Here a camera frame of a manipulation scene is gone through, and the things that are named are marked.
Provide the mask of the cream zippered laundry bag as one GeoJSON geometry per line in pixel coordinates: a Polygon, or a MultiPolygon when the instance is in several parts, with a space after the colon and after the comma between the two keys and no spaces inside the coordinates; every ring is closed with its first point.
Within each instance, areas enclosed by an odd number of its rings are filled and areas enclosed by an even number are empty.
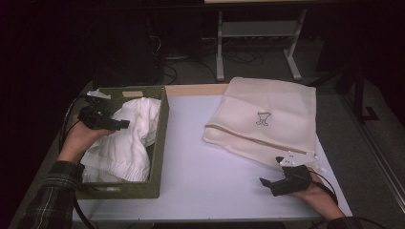
{"type": "Polygon", "coordinates": [[[317,168],[316,89],[235,77],[205,124],[203,140],[275,168],[317,168]]]}

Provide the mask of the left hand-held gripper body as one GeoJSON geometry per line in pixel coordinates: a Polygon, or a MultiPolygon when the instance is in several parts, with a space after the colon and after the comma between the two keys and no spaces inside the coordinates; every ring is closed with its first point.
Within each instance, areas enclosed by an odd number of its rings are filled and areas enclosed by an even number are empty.
{"type": "Polygon", "coordinates": [[[106,110],[106,102],[111,96],[95,90],[88,91],[84,98],[88,105],[80,109],[77,118],[92,130],[111,130],[110,113],[106,110]]]}

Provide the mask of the white table mat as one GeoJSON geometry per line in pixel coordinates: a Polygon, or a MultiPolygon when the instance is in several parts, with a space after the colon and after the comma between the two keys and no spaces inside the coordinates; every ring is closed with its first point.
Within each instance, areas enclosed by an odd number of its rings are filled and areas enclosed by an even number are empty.
{"type": "Polygon", "coordinates": [[[95,222],[319,219],[303,201],[275,197],[262,185],[262,177],[282,179],[279,168],[203,141],[203,125],[220,101],[218,95],[171,96],[160,196],[81,200],[86,217],[95,222]]]}

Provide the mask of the person's left hand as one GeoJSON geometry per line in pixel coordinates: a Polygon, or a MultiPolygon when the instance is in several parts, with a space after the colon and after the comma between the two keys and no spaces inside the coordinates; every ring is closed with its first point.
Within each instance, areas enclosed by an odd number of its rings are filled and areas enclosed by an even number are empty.
{"type": "Polygon", "coordinates": [[[77,116],[73,117],[71,130],[68,132],[59,153],[58,160],[78,163],[83,154],[101,137],[111,135],[114,131],[89,129],[77,116]]]}

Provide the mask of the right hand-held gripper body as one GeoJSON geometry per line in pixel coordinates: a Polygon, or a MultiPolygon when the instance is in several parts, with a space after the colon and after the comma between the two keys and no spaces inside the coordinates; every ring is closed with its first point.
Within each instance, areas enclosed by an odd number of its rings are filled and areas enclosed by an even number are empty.
{"type": "Polygon", "coordinates": [[[286,156],[277,156],[276,161],[281,165],[285,178],[270,183],[272,195],[283,196],[309,188],[312,178],[303,156],[288,153],[286,156]]]}

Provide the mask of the person's right hand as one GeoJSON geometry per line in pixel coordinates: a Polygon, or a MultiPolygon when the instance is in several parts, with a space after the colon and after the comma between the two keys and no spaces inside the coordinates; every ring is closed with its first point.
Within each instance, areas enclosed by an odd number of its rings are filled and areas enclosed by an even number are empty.
{"type": "Polygon", "coordinates": [[[332,197],[320,187],[311,184],[307,190],[294,192],[292,197],[299,198],[310,206],[323,219],[330,221],[345,216],[332,197]]]}

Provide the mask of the white metal desk frame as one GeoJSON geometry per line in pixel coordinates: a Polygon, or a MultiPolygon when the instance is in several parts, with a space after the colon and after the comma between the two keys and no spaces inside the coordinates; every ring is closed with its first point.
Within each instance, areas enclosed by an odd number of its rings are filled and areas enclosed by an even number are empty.
{"type": "Polygon", "coordinates": [[[224,21],[224,10],[218,12],[216,71],[217,79],[224,81],[223,39],[238,37],[288,37],[291,42],[284,49],[284,56],[294,80],[301,80],[302,75],[294,60],[294,52],[304,27],[309,7],[307,4],[318,4],[323,0],[204,0],[207,6],[217,5],[230,9],[231,7],[246,10],[264,10],[266,7],[297,8],[294,17],[288,19],[267,19],[246,21],[238,19],[236,22],[224,21]]]}

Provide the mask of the green woven basket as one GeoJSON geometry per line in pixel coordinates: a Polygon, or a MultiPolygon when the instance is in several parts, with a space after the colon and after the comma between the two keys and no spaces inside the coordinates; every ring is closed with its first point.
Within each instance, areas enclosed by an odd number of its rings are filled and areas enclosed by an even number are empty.
{"type": "Polygon", "coordinates": [[[136,199],[158,198],[160,196],[160,180],[169,105],[166,90],[162,86],[131,86],[98,89],[111,98],[106,102],[106,110],[110,113],[112,129],[117,124],[113,114],[122,105],[138,98],[155,98],[160,101],[160,115],[155,143],[146,148],[150,159],[150,172],[145,181],[121,182],[84,182],[79,185],[76,197],[79,199],[136,199]]]}

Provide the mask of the white garment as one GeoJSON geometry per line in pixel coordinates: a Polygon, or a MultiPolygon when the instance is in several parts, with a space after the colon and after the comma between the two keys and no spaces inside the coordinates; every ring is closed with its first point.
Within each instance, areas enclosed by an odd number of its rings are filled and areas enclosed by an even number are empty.
{"type": "Polygon", "coordinates": [[[98,139],[84,154],[84,182],[145,181],[150,172],[146,148],[155,143],[160,101],[138,98],[125,102],[113,119],[129,127],[98,139]]]}

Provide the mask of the aluminium frame rail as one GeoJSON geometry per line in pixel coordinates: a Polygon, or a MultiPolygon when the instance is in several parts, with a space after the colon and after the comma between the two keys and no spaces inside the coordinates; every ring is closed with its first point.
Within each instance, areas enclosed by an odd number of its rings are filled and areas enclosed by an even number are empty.
{"type": "Polygon", "coordinates": [[[401,209],[401,212],[405,214],[405,187],[400,183],[399,179],[394,174],[392,167],[389,165],[386,157],[384,157],[383,151],[378,146],[368,127],[364,123],[362,123],[360,118],[358,118],[354,114],[353,104],[345,95],[340,95],[339,99],[341,100],[341,103],[343,104],[345,109],[349,112],[349,115],[354,122],[354,126],[358,129],[358,131],[366,141],[374,157],[374,160],[376,161],[378,170],[386,181],[387,186],[392,192],[396,203],[401,209]]]}

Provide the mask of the black metal stand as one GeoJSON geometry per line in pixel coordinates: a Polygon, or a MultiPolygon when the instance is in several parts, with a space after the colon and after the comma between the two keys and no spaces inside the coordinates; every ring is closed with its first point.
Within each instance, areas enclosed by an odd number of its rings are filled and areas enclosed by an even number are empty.
{"type": "Polygon", "coordinates": [[[364,86],[365,78],[359,64],[347,63],[330,73],[326,73],[320,78],[309,83],[311,87],[318,87],[334,77],[339,76],[335,85],[335,91],[338,94],[347,94],[354,87],[353,96],[353,114],[361,124],[369,120],[378,120],[379,117],[372,107],[364,107],[364,86]]]}

